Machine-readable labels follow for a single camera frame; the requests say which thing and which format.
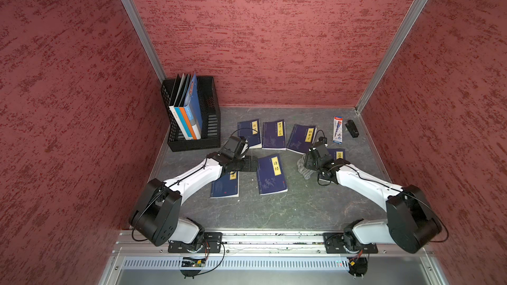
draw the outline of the wire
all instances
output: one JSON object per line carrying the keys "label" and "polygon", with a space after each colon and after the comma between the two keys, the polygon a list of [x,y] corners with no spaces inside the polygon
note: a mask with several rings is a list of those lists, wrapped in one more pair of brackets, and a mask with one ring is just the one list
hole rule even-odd
{"label": "wire", "polygon": [[155,202],[155,200],[158,197],[160,197],[165,192],[165,190],[166,190],[165,187],[166,186],[164,186],[164,188],[162,188],[162,190],[155,197],[153,197],[153,199],[148,203],[148,206],[146,206],[146,208],[144,208],[143,212],[141,212],[141,214],[139,215],[139,217],[137,217],[137,220],[136,220],[135,224],[132,226],[133,227],[132,234],[131,234],[132,240],[134,240],[136,242],[142,242],[142,241],[148,240],[148,239],[138,240],[138,239],[134,238],[134,231],[135,231],[135,228],[136,228],[137,224],[139,223],[139,220],[141,220],[141,217],[148,210],[149,206],[151,206]]}
{"label": "wire", "polygon": [[315,143],[315,140],[317,140],[317,134],[318,134],[319,131],[322,132],[322,136],[323,137],[326,137],[326,135],[324,134],[324,131],[322,131],[322,130],[319,129],[319,130],[317,130],[317,132],[315,133],[315,137],[313,138],[313,142],[314,143]]}
{"label": "wire", "polygon": [[209,252],[210,252],[209,243],[208,243],[208,241],[206,241],[206,248],[204,248],[204,253],[206,254],[206,258],[204,258],[205,261],[208,260]]}
{"label": "wire", "polygon": [[333,167],[331,167],[329,170],[332,170],[332,169],[333,169],[333,168],[335,168],[335,167],[346,167],[346,166],[347,166],[347,165],[345,165],[345,164],[336,164],[336,165],[334,165]]}
{"label": "wire", "polygon": [[339,235],[343,235],[342,233],[337,233],[337,234],[333,234],[332,236],[330,236],[329,238],[326,239],[326,241],[329,241],[331,240],[332,238],[336,237],[336,236],[339,236]]}
{"label": "wire", "polygon": [[137,218],[136,222],[135,222],[135,225],[133,225],[133,229],[132,229],[132,234],[131,234],[131,237],[132,237],[132,240],[136,241],[136,242],[142,242],[142,241],[146,241],[148,239],[143,239],[143,240],[138,240],[134,237],[134,231],[135,231],[135,228],[137,226],[137,224],[139,223],[139,220],[141,220],[141,217],[143,216],[143,214],[148,210],[149,206],[151,206],[155,200],[160,197],[166,189],[168,188],[171,188],[173,187],[174,185],[176,184],[179,184],[182,180],[184,180],[185,178],[189,177],[189,176],[192,176],[193,174],[197,173],[198,171],[202,170],[203,168],[206,167],[206,162],[208,161],[208,158],[206,157],[206,160],[204,161],[204,164],[202,167],[200,167],[198,170],[196,170],[195,172],[193,172],[192,174],[188,174],[187,176],[183,177],[182,179],[180,180],[177,180],[175,181],[173,184],[171,184],[170,186],[165,186],[164,185],[164,188],[148,203],[148,205],[146,206],[146,208],[144,208],[143,212],[141,212],[141,214],[139,215],[139,217]]}
{"label": "wire", "polygon": [[209,271],[206,271],[206,272],[204,272],[204,273],[199,273],[199,274],[197,274],[197,275],[194,275],[194,277],[195,277],[195,276],[199,276],[199,275],[205,275],[206,273],[210,273],[210,272],[214,271],[217,267],[219,267],[219,266],[220,266],[220,264],[222,264],[222,262],[224,262],[224,257],[225,257],[225,245],[222,243],[222,241],[218,241],[218,240],[217,240],[217,242],[220,244],[220,247],[224,247],[224,255],[222,256],[222,259],[220,260],[220,263],[218,263],[218,265],[217,265],[217,266],[215,266],[214,268],[210,269]]}
{"label": "wire", "polygon": [[440,222],[440,225],[442,225],[442,227],[444,228],[444,230],[446,231],[446,237],[443,239],[443,240],[437,240],[437,241],[430,241],[431,243],[444,243],[445,241],[447,241],[449,239],[449,230],[447,229],[447,226],[444,224],[444,222],[440,219],[440,217],[435,213],[435,211],[433,209],[431,209],[430,206],[428,206],[425,202],[423,202],[422,200],[416,198],[415,196],[412,196],[402,190],[398,190],[398,189],[395,189],[395,188],[392,188],[392,187],[389,187],[387,185],[385,185],[384,183],[381,183],[381,182],[377,182],[375,180],[369,180],[369,179],[365,179],[365,178],[362,178],[361,175],[359,174],[359,171],[355,168],[352,168],[351,166],[349,165],[344,165],[352,170],[354,170],[357,174],[358,174],[358,177],[364,181],[368,181],[368,182],[373,182],[373,183],[377,183],[377,184],[380,184],[384,187],[387,187],[389,189],[392,189],[394,191],[397,191],[397,192],[400,192],[402,194],[404,194],[405,196],[408,196],[410,198],[413,198],[417,201],[419,201],[421,204],[423,204],[429,211],[431,211],[433,213],[433,215],[436,217],[436,219]]}
{"label": "wire", "polygon": [[[259,133],[259,131],[258,131],[258,130],[255,130],[255,129],[253,129],[253,128],[239,128],[239,129],[237,129],[236,131],[232,132],[232,133],[231,133],[231,136],[232,136],[233,134],[235,134],[236,132],[238,132],[239,130],[246,130],[246,129],[248,129],[248,130],[253,130],[253,131],[255,131],[255,132]],[[248,152],[248,150],[249,150],[249,149],[250,149],[250,145],[246,148],[246,151],[244,151],[241,155],[243,155],[243,156],[244,156],[244,155]]]}
{"label": "wire", "polygon": [[183,177],[181,180],[177,180],[177,181],[175,181],[174,183],[172,183],[171,185],[169,185],[169,186],[168,186],[168,188],[171,188],[171,187],[173,187],[174,185],[178,185],[178,184],[179,184],[182,180],[184,180],[185,178],[190,177],[190,176],[192,176],[193,174],[195,174],[195,173],[199,172],[200,170],[202,170],[203,168],[205,168],[205,167],[206,167],[206,162],[207,162],[207,161],[208,161],[208,158],[206,157],[206,160],[204,161],[204,164],[203,164],[203,165],[202,165],[199,169],[195,170],[195,172],[193,172],[192,174],[188,174],[187,176]]}
{"label": "wire", "polygon": [[359,252],[359,254],[358,254],[358,255],[356,255],[356,256],[354,256],[353,258],[351,258],[351,259],[349,260],[349,262],[350,262],[350,261],[354,261],[354,260],[359,259],[359,257],[361,257],[361,254],[363,254],[363,251],[362,251],[362,250]]}
{"label": "wire", "polygon": [[329,186],[329,185],[331,185],[331,181],[329,181],[329,183],[326,184],[326,185],[321,184],[319,181],[320,181],[320,178],[318,177],[318,172],[317,172],[317,184],[319,184],[320,186]]}

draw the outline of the gray tabletop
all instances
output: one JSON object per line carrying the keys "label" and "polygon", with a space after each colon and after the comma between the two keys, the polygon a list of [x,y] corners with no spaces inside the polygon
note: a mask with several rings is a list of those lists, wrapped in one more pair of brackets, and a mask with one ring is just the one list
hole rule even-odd
{"label": "gray tabletop", "polygon": [[[346,159],[363,171],[383,178],[375,163],[368,141],[352,109],[301,108],[221,108],[222,145],[237,129],[238,121],[260,118],[261,123],[285,119],[286,133],[294,124],[317,125],[328,138],[329,148],[344,148]],[[356,122],[359,137],[352,138],[343,128],[343,144],[332,143],[333,117]],[[206,154],[218,149],[187,152],[168,152],[159,180],[173,178],[205,159]],[[264,157],[279,153],[287,180],[288,191],[261,196],[255,173],[240,172],[239,197],[209,197],[211,184],[194,193],[181,205],[181,216],[189,217],[206,228],[236,229],[317,229],[339,230],[354,220],[385,218],[385,212],[372,201],[355,191],[332,184],[322,187],[316,177],[305,180],[298,173],[297,161],[302,157],[291,151],[251,149],[249,155]]]}

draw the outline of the black cable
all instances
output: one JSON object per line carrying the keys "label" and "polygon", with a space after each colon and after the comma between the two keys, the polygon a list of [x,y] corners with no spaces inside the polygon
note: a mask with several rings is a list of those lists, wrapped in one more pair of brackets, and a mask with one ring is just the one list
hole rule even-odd
{"label": "black cable", "polygon": [[188,174],[187,176],[183,177],[182,179],[179,179],[177,181],[175,181],[174,183],[172,183],[171,185],[168,186],[168,188],[171,188],[173,187],[174,185],[177,185],[179,184],[182,180],[184,180],[185,178],[189,177],[189,176],[192,176],[193,174],[199,172],[200,170],[202,170],[203,168],[206,167],[206,162],[208,161],[208,158],[206,157],[206,160],[204,161],[204,164],[203,166],[201,166],[199,169],[195,170],[195,172],[193,172],[192,174]]}
{"label": "black cable", "polygon": [[319,184],[320,186],[329,186],[329,185],[331,185],[331,181],[329,181],[329,183],[326,184],[326,185],[321,184],[319,181],[320,181],[320,178],[318,177],[318,171],[317,171],[317,184]]}
{"label": "black cable", "polygon": [[222,256],[222,259],[220,260],[220,263],[218,263],[218,265],[217,265],[217,266],[215,266],[214,268],[210,269],[209,271],[206,271],[206,272],[204,272],[204,273],[199,273],[199,274],[197,274],[197,275],[194,275],[194,277],[195,277],[195,276],[199,276],[199,275],[204,275],[204,274],[206,274],[206,273],[210,273],[210,272],[214,271],[217,267],[219,267],[219,266],[220,266],[220,264],[222,264],[222,262],[224,262],[224,258],[225,258],[225,245],[222,243],[222,241],[218,241],[218,240],[217,240],[217,242],[220,244],[220,247],[224,247],[224,255]]}
{"label": "black cable", "polygon": [[148,210],[149,206],[151,206],[151,205],[155,202],[155,200],[156,200],[158,197],[160,197],[160,196],[161,196],[161,195],[165,192],[165,190],[166,190],[166,189],[171,188],[171,187],[173,187],[173,186],[174,186],[174,185],[176,185],[176,184],[179,184],[179,183],[180,183],[182,180],[184,180],[185,178],[187,178],[187,177],[189,177],[189,176],[191,176],[191,175],[193,175],[193,174],[197,173],[198,171],[202,170],[203,168],[205,168],[205,167],[206,167],[206,162],[207,162],[207,161],[208,161],[208,158],[206,157],[206,160],[204,161],[204,165],[203,165],[202,167],[200,167],[198,170],[196,170],[196,171],[195,171],[195,172],[193,172],[192,174],[188,174],[187,176],[183,177],[182,179],[175,181],[175,182],[174,182],[173,184],[171,184],[169,187],[167,187],[167,186],[165,186],[165,185],[164,185],[164,188],[163,188],[163,189],[162,189],[162,190],[161,190],[161,191],[160,191],[160,192],[159,192],[159,193],[158,193],[158,194],[157,194],[157,195],[156,195],[156,196],[155,196],[155,197],[154,197],[154,198],[153,198],[153,199],[152,199],[149,203],[148,203],[148,205],[146,206],[146,208],[143,210],[143,212],[141,212],[141,214],[140,214],[140,215],[139,215],[139,217],[137,218],[137,220],[136,220],[136,222],[135,222],[135,225],[133,225],[133,226],[132,226],[132,227],[133,227],[132,234],[131,234],[132,240],[134,240],[134,241],[136,241],[136,242],[142,242],[142,241],[146,241],[146,240],[148,240],[148,239],[138,240],[138,239],[134,238],[134,231],[135,231],[135,228],[136,228],[137,224],[139,223],[139,220],[141,219],[141,217],[143,216],[143,214],[144,214],[144,213]]}
{"label": "black cable", "polygon": [[332,236],[330,236],[329,238],[326,239],[326,241],[329,241],[331,240],[332,238],[336,237],[336,236],[339,236],[339,235],[343,235],[343,233],[337,233],[337,234],[333,234]]}
{"label": "black cable", "polygon": [[134,231],[135,231],[135,228],[136,228],[137,224],[139,223],[139,220],[141,220],[141,217],[142,217],[142,216],[143,216],[143,214],[146,212],[146,210],[148,210],[149,206],[151,206],[151,205],[155,202],[155,200],[156,200],[158,197],[160,197],[160,196],[161,196],[161,195],[165,192],[165,190],[166,190],[166,188],[165,188],[165,187],[166,187],[166,186],[164,186],[164,188],[162,188],[162,190],[161,190],[161,191],[160,191],[160,192],[159,192],[159,193],[158,193],[158,194],[157,194],[157,195],[156,195],[156,196],[155,196],[155,197],[154,197],[154,198],[153,198],[153,199],[152,199],[152,200],[148,203],[148,206],[146,206],[146,208],[144,208],[143,212],[141,212],[141,214],[139,215],[139,217],[137,217],[137,220],[136,220],[135,224],[132,226],[132,227],[133,227],[133,229],[132,229],[132,234],[131,234],[131,236],[132,236],[132,240],[134,240],[134,241],[136,241],[136,242],[142,242],[142,241],[146,241],[146,240],[148,240],[148,239],[138,240],[138,239],[134,238]]}
{"label": "black cable", "polygon": [[447,229],[447,226],[446,226],[446,225],[444,224],[444,222],[440,219],[440,217],[439,217],[439,216],[435,213],[435,211],[434,211],[433,209],[431,209],[431,207],[430,207],[430,206],[428,206],[425,202],[423,202],[422,200],[420,200],[420,199],[416,198],[415,196],[412,196],[412,195],[410,195],[410,194],[408,194],[408,193],[406,193],[406,192],[404,192],[404,191],[402,191],[402,190],[397,190],[397,189],[395,189],[395,188],[389,187],[389,186],[385,185],[384,183],[377,182],[377,181],[375,181],[375,180],[369,180],[369,179],[362,178],[362,177],[361,177],[361,175],[359,174],[359,171],[358,171],[357,169],[352,168],[352,167],[351,167],[351,166],[349,166],[349,165],[345,165],[345,166],[346,166],[346,167],[349,167],[350,169],[353,169],[353,170],[354,170],[354,171],[358,174],[358,177],[359,177],[360,179],[364,180],[364,181],[368,181],[368,182],[373,182],[373,183],[380,184],[380,185],[382,185],[382,186],[384,186],[384,187],[387,187],[387,188],[392,189],[392,190],[394,190],[394,191],[400,192],[400,193],[404,194],[405,196],[408,196],[408,197],[410,197],[410,198],[413,198],[413,199],[415,199],[415,200],[419,201],[419,202],[420,202],[421,204],[423,204],[426,208],[428,208],[428,210],[429,210],[429,211],[431,211],[431,212],[433,213],[433,215],[436,217],[436,219],[440,222],[440,225],[442,225],[442,227],[444,227],[444,230],[446,231],[446,237],[445,237],[443,240],[430,241],[430,242],[432,242],[432,243],[444,243],[445,241],[447,241],[447,240],[449,239],[449,230]]}
{"label": "black cable", "polygon": [[[238,132],[239,130],[243,130],[243,129],[253,130],[253,131],[255,131],[255,132],[259,133],[259,131],[258,131],[258,130],[255,130],[255,129],[253,129],[253,128],[239,128],[239,129],[237,129],[236,131],[232,132],[232,133],[231,133],[231,136],[232,136],[233,134],[235,134],[236,132]],[[247,146],[246,150],[245,150],[245,151],[244,151],[241,155],[245,156],[245,155],[246,155],[246,153],[248,152],[248,150],[249,150],[249,149],[250,149],[250,145],[249,145],[249,146]]]}
{"label": "black cable", "polygon": [[332,170],[333,168],[336,168],[336,167],[346,167],[346,166],[348,166],[348,165],[345,165],[345,164],[336,164],[333,167],[331,167],[329,170]]}
{"label": "black cable", "polygon": [[326,137],[326,135],[324,134],[324,131],[322,131],[322,130],[319,129],[319,130],[317,130],[317,132],[315,133],[315,137],[313,138],[313,142],[314,143],[315,143],[315,140],[317,140],[317,134],[318,134],[319,131],[322,132],[322,136],[323,137]]}

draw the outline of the vented metal panel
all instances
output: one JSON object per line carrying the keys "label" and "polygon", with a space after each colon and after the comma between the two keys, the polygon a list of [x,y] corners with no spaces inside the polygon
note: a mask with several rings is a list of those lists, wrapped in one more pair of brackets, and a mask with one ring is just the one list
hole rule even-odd
{"label": "vented metal panel", "polygon": [[[123,263],[123,269],[157,269],[157,270],[178,270],[178,269],[201,269],[192,267],[181,267],[182,256],[173,258],[160,256],[129,256]],[[222,257],[214,256],[208,259],[203,270],[214,268]],[[326,258],[277,258],[277,257],[246,257],[234,256],[225,258],[219,269],[224,270],[312,270],[312,271],[348,271],[348,259],[338,256]]]}

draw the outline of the blue book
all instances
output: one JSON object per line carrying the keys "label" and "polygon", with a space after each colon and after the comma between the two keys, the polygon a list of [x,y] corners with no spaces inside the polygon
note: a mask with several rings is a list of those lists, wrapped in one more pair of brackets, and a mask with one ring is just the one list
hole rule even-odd
{"label": "blue book", "polygon": [[287,191],[287,182],[283,174],[280,154],[259,158],[257,183],[261,195],[283,193]]}
{"label": "blue book", "polygon": [[239,172],[225,174],[212,182],[211,198],[238,197],[239,196]]}
{"label": "blue book", "polygon": [[314,125],[295,124],[288,138],[287,149],[299,154],[306,154],[315,137]]}
{"label": "blue book", "polygon": [[250,149],[258,149],[262,147],[259,119],[238,122],[238,136],[243,136],[248,140]]}
{"label": "blue book", "polygon": [[266,150],[285,150],[285,121],[263,122],[262,148]]}
{"label": "blue book", "polygon": [[343,158],[345,160],[345,149],[329,149],[327,148],[329,154],[333,157],[333,159]]}
{"label": "blue book", "polygon": [[187,123],[187,128],[189,129],[192,138],[194,140],[199,140],[202,133],[202,116],[201,108],[199,106],[199,96],[197,95],[197,75],[195,73],[190,79],[185,101],[183,103],[183,107],[180,107],[180,110],[184,110],[187,115],[187,119],[184,120]]}

